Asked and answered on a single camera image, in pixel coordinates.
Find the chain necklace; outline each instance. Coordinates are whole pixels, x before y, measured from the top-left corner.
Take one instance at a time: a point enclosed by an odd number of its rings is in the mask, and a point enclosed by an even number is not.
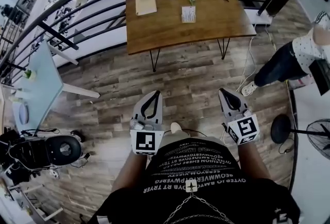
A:
[[[189,218],[193,218],[193,217],[211,217],[211,218],[220,219],[220,220],[225,221],[225,222],[227,222],[227,223],[229,223],[229,224],[234,224],[230,219],[228,219],[228,218],[226,217],[226,215],[225,215],[224,213],[220,212],[215,206],[213,206],[213,205],[211,205],[210,203],[208,203],[205,199],[203,199],[203,198],[199,198],[199,197],[197,197],[196,195],[194,195],[193,192],[191,192],[191,193],[190,193],[190,196],[187,197],[187,198],[186,198],[186,199],[185,199],[180,205],[178,205],[178,206],[176,207],[175,211],[173,211],[173,212],[170,214],[169,218],[164,222],[164,224],[167,224],[167,223],[170,221],[170,219],[174,216],[174,214],[182,208],[183,204],[187,203],[187,202],[189,201],[189,199],[191,199],[191,198],[195,198],[195,199],[199,200],[200,202],[202,202],[202,203],[208,205],[208,206],[209,206],[210,208],[212,208],[215,212],[218,212],[218,213],[220,214],[221,217],[215,217],[215,216],[211,216],[211,215],[192,215],[192,216],[189,216],[189,217],[184,217],[184,218],[178,219],[178,220],[172,222],[172,224],[175,224],[175,223],[178,223],[178,222],[180,222],[180,221],[183,221],[183,220],[186,220],[186,219],[189,219]]]

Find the sneaker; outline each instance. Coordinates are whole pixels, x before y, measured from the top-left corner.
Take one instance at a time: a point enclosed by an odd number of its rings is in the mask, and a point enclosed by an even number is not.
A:
[[[175,133],[177,131],[182,131],[179,123],[171,123],[171,132]]]
[[[241,93],[244,97],[251,95],[257,89],[254,81],[250,82],[248,85],[244,86],[241,90]]]

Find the light blue tabletop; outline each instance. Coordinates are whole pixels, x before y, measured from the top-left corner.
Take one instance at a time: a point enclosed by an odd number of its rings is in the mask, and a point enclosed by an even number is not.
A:
[[[15,84],[16,88],[22,88],[22,91],[17,91],[15,96],[23,99],[29,116],[28,122],[21,124],[19,113],[14,110],[19,104],[13,103],[14,118],[19,133],[22,130],[37,129],[42,124],[63,88],[62,79],[46,41],[42,42],[39,49],[31,56],[27,69],[35,71],[37,75],[33,81],[22,77]]]

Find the fan base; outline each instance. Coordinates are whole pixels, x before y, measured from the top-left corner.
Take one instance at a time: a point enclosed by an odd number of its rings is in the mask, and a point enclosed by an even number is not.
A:
[[[290,130],[290,118],[285,114],[280,114],[274,119],[272,123],[270,136],[274,143],[282,144],[288,139]]]

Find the wooden tabletop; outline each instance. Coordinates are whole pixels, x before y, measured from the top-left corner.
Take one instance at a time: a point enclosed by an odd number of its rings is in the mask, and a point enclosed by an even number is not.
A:
[[[238,0],[196,0],[196,22],[182,23],[188,0],[156,0],[157,12],[137,16],[135,0],[126,0],[127,51],[144,51],[205,40],[255,36]]]

